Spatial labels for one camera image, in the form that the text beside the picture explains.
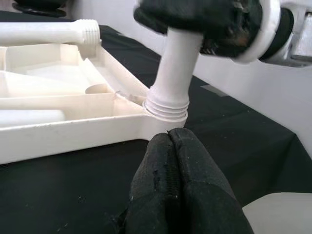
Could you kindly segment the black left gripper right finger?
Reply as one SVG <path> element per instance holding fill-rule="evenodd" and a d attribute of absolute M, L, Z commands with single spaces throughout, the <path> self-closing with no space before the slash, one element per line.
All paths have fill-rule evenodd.
<path fill-rule="evenodd" d="M 227 178 L 195 134 L 176 128 L 169 135 L 180 169 L 187 234 L 254 234 Z"/>

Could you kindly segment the black round stool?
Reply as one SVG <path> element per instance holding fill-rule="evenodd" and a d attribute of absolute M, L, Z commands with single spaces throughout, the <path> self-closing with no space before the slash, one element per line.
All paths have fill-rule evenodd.
<path fill-rule="evenodd" d="M 59 9 L 37 9 L 34 7 L 29 6 L 22 6 L 18 4 L 13 4 L 12 7 L 15 10 L 18 10 L 24 14 L 29 15 L 39 15 L 39 16 L 47 16 L 47 17 L 53 17 L 53 18 L 62 18 L 65 17 L 67 14 L 63 10 Z"/>

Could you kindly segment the black tablecloth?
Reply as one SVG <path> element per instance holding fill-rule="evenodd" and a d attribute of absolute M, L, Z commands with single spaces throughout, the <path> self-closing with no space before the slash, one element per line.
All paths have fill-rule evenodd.
<path fill-rule="evenodd" d="M 240 206 L 284 192 L 312 193 L 312 159 L 293 132 L 202 85 L 198 78 L 191 82 L 185 128 L 205 146 Z M 123 232 L 131 182 L 148 143 L 133 140 L 0 165 L 0 234 Z M 176 234 L 187 234 L 181 178 L 180 185 Z"/>

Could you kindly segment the grey tape strip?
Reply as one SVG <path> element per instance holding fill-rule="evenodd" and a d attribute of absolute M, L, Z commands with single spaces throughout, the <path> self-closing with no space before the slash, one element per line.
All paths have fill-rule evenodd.
<path fill-rule="evenodd" d="M 226 93 L 222 92 L 221 90 L 211 86 L 211 85 L 202 85 L 201 88 L 209 91 L 209 92 L 212 92 L 216 95 L 218 95 L 219 97 L 226 97 L 228 96 Z"/>

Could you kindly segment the black wok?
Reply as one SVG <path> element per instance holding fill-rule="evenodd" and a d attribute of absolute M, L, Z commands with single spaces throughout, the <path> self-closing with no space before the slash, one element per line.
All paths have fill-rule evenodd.
<path fill-rule="evenodd" d="M 33 7 L 46 7 L 46 8 L 60 8 L 66 0 L 14 0 L 16 3 L 33 6 Z"/>

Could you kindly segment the white plastic table top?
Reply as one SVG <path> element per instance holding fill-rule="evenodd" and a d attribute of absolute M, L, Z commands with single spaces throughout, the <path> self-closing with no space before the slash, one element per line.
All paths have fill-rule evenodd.
<path fill-rule="evenodd" d="M 65 121 L 0 127 L 0 165 L 184 126 L 144 107 L 149 89 L 100 45 L 0 47 L 0 110 L 61 110 Z"/>

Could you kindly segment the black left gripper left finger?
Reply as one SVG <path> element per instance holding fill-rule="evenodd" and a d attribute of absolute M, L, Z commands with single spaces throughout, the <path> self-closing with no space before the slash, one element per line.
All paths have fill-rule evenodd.
<path fill-rule="evenodd" d="M 168 134 L 148 143 L 130 188 L 125 234 L 176 234 L 181 230 L 181 185 Z"/>

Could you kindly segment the white plastic table leg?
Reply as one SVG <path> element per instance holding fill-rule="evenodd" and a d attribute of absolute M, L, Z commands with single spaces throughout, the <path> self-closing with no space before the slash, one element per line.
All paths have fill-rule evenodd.
<path fill-rule="evenodd" d="M 202 41 L 201 33 L 168 29 L 157 76 L 144 101 L 151 114 L 165 119 L 186 116 L 189 87 Z"/>
<path fill-rule="evenodd" d="M 65 121 L 61 110 L 0 110 L 0 127 Z"/>
<path fill-rule="evenodd" d="M 93 45 L 99 42 L 99 25 L 93 19 L 79 19 L 73 22 L 0 22 L 0 45 Z"/>

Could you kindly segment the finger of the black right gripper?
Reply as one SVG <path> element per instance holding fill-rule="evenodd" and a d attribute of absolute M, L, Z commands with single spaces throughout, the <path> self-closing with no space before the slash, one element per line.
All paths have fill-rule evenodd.
<path fill-rule="evenodd" d="M 140 0 L 133 12 L 139 24 L 160 34 L 169 28 L 219 35 L 211 0 Z"/>

